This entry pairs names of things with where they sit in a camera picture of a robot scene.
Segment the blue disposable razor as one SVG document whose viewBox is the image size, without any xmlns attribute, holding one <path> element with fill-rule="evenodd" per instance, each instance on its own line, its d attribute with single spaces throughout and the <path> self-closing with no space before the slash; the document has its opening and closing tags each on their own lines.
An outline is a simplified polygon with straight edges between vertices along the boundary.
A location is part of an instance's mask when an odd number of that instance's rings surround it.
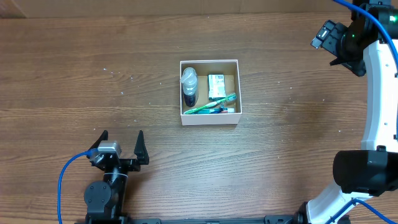
<svg viewBox="0 0 398 224">
<path fill-rule="evenodd" d="M 221 105 L 219 108 L 216 108 L 216 109 L 215 109 L 215 113 L 216 113 L 216 114 L 217 114 L 217 113 L 221 113 L 223 110 L 224 110 L 224 106 Z"/>
</svg>

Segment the dark soap pump bottle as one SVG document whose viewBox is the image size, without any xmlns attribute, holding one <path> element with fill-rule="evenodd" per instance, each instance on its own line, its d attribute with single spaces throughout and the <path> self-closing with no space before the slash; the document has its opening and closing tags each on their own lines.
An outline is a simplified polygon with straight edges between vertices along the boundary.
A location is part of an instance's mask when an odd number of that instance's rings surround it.
<svg viewBox="0 0 398 224">
<path fill-rule="evenodd" d="M 196 70 L 192 67 L 187 67 L 182 73 L 180 83 L 182 84 L 185 104 L 188 107 L 194 107 L 198 95 L 198 77 Z"/>
</svg>

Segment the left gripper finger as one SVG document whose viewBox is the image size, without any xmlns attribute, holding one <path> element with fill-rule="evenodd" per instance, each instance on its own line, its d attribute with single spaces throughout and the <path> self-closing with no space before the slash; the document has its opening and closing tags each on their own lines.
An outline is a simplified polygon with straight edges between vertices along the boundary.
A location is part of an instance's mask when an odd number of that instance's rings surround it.
<svg viewBox="0 0 398 224">
<path fill-rule="evenodd" d="M 136 145 L 134 148 L 134 154 L 136 155 L 137 162 L 140 165 L 148 165 L 149 164 L 149 155 L 146 149 L 144 133 L 142 130 L 139 131 Z"/>
<path fill-rule="evenodd" d="M 104 130 L 100 137 L 95 141 L 95 143 L 88 149 L 89 151 L 92 149 L 97 149 L 98 146 L 102 141 L 107 141 L 108 140 L 108 131 Z"/>
</svg>

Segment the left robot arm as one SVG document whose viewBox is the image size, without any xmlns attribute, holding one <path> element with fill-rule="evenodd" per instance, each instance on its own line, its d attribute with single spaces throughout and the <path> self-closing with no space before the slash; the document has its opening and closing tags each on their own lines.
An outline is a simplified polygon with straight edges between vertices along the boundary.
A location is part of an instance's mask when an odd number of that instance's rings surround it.
<svg viewBox="0 0 398 224">
<path fill-rule="evenodd" d="M 92 166 L 104 172 L 103 179 L 90 183 L 85 189 L 87 206 L 85 223 L 132 223 L 123 212 L 128 173 L 139 172 L 142 165 L 149 164 L 144 133 L 139 132 L 134 148 L 135 158 L 122 158 L 121 146 L 108 139 L 107 130 L 89 148 Z"/>
</svg>

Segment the green white toothbrush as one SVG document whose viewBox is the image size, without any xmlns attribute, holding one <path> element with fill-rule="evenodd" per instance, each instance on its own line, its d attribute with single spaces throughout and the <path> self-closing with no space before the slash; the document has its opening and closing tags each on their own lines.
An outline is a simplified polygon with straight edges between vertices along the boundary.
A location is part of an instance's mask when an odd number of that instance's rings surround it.
<svg viewBox="0 0 398 224">
<path fill-rule="evenodd" d="M 206 105 L 204 105 L 204 106 L 201 106 L 201 107 L 198 107 L 198 108 L 194 108 L 194 109 L 187 110 L 186 112 L 184 112 L 184 114 L 193 114 L 193 113 L 196 113 L 196 112 L 201 111 L 201 110 L 203 110 L 203 109 L 214 108 L 214 107 L 217 106 L 217 105 L 220 105 L 220 104 L 222 104 L 222 103 L 231 102 L 231 101 L 234 101 L 234 100 L 236 100 L 236 99 L 237 99 L 236 94 L 235 94 L 235 93 L 232 93 L 232 94 L 230 94 L 230 95 L 228 95 L 228 96 L 226 96 L 226 97 L 224 97 L 224 98 L 222 98 L 222 99 L 220 99 L 220 100 L 212 101 L 211 103 L 208 103 L 208 104 L 206 104 Z"/>
</svg>

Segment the green soap bar package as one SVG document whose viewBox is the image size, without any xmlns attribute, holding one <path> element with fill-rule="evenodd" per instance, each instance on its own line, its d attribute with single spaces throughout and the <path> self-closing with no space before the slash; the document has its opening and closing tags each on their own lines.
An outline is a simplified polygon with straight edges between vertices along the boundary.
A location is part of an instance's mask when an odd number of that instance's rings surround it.
<svg viewBox="0 0 398 224">
<path fill-rule="evenodd" d="M 220 100 L 226 97 L 226 89 L 223 74 L 208 75 L 208 97 L 211 101 Z"/>
</svg>

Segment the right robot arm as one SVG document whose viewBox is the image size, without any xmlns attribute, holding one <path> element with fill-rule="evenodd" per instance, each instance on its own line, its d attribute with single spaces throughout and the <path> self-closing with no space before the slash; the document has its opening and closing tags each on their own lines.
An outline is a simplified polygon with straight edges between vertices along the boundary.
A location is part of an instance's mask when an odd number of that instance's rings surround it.
<svg viewBox="0 0 398 224">
<path fill-rule="evenodd" d="M 304 202 L 290 223 L 349 223 L 348 212 L 397 190 L 397 9 L 390 1 L 339 1 L 351 11 L 351 24 L 326 21 L 311 42 L 358 77 L 367 77 L 367 113 L 358 150 L 340 151 L 333 181 Z"/>
</svg>

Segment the teal toothpaste tube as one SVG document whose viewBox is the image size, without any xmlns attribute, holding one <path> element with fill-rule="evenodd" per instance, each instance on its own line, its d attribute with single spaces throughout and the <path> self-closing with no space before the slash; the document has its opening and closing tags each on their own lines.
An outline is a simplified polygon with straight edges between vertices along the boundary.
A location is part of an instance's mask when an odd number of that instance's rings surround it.
<svg viewBox="0 0 398 224">
<path fill-rule="evenodd" d="M 216 108 L 202 109 L 200 111 L 194 112 L 194 114 L 215 114 Z M 234 108 L 224 108 L 221 113 L 235 113 Z"/>
</svg>

